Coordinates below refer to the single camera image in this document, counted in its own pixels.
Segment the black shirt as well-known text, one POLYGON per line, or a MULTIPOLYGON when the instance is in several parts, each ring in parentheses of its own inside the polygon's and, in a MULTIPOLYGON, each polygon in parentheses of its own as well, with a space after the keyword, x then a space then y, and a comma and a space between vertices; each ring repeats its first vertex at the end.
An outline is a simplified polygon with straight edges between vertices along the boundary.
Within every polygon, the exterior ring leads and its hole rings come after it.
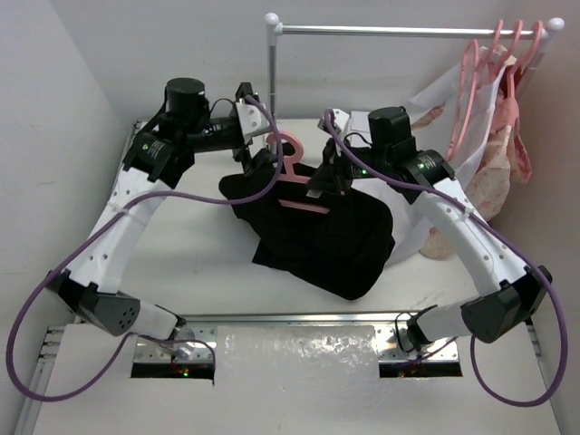
POLYGON ((236 217, 259 238, 253 263, 286 271, 346 300, 363 297, 395 246, 390 209, 357 190, 332 197, 326 214, 282 206, 278 195, 297 188, 279 182, 262 198, 234 205, 236 217))

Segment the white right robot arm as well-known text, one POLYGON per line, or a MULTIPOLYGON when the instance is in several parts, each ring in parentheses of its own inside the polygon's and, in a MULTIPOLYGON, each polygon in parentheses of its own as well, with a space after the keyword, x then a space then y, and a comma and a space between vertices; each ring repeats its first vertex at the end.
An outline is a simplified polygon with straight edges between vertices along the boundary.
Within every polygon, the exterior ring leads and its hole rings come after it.
POLYGON ((434 305, 396 330, 405 353, 421 352, 446 337, 473 336, 493 343, 537 311, 552 276, 530 266, 493 232, 468 199, 453 168, 436 150, 420 150, 402 107, 371 111, 371 143, 347 144, 341 111, 327 109, 318 123, 329 134, 323 162, 309 188, 343 197, 357 179, 377 178, 400 193, 452 245, 478 292, 471 300, 434 305))

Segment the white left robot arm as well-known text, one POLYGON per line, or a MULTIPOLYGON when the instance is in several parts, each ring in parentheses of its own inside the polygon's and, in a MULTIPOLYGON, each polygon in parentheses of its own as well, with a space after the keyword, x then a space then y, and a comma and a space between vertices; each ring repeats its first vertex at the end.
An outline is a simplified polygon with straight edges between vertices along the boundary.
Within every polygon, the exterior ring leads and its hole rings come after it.
POLYGON ((249 175, 270 159, 249 146, 269 129, 249 82, 239 84, 230 113, 213 117, 203 82, 167 82, 158 112, 134 135, 114 188, 81 252, 47 288, 83 320, 112 336, 133 333, 171 340, 185 323, 170 310, 121 291, 121 279, 150 219, 199 153, 231 150, 249 175))

